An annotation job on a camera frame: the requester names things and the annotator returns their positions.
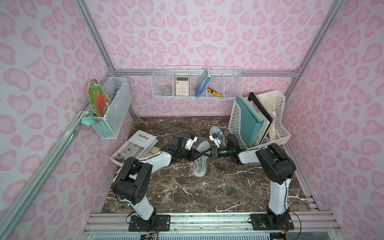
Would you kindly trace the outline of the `grey knit sneaker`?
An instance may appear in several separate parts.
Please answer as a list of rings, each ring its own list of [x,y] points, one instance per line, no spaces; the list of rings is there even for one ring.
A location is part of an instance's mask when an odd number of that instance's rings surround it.
[[[212,142],[214,142],[217,148],[226,147],[224,132],[218,126],[211,127],[209,138]]]
[[[203,141],[198,145],[197,151],[200,153],[205,153],[210,148],[211,148],[210,143],[208,141]],[[201,178],[206,174],[207,159],[208,159],[207,156],[202,155],[194,161],[193,174],[195,177]]]

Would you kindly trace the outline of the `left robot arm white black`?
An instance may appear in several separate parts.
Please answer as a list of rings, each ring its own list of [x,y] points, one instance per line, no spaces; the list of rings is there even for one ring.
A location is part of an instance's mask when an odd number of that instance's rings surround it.
[[[112,184],[117,200],[127,203],[138,218],[144,221],[152,220],[156,216],[156,211],[146,196],[151,175],[177,161],[194,161],[200,157],[202,154],[193,148],[197,139],[192,134],[185,138],[174,135],[171,142],[152,157],[143,159],[129,157]]]

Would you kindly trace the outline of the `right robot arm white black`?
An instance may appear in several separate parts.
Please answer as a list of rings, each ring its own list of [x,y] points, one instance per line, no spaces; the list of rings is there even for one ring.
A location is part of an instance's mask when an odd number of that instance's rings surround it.
[[[293,160],[276,143],[266,147],[243,150],[235,135],[228,135],[226,145],[218,143],[217,135],[210,136],[213,147],[199,150],[201,156],[208,158],[229,157],[237,164],[258,163],[270,180],[270,200],[267,214],[277,218],[289,215],[288,191],[297,167]]]

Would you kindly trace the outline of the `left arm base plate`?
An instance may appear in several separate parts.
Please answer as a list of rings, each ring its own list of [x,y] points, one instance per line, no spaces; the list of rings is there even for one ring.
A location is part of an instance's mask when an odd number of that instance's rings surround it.
[[[154,215],[149,220],[143,220],[133,215],[130,220],[126,219],[129,224],[129,232],[169,232],[171,215]]]

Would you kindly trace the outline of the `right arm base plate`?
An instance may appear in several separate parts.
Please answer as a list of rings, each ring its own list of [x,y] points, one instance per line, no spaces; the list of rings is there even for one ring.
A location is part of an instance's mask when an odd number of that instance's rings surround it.
[[[265,214],[251,214],[249,222],[254,231],[290,231],[295,226],[288,212],[281,215],[275,215],[273,212]]]

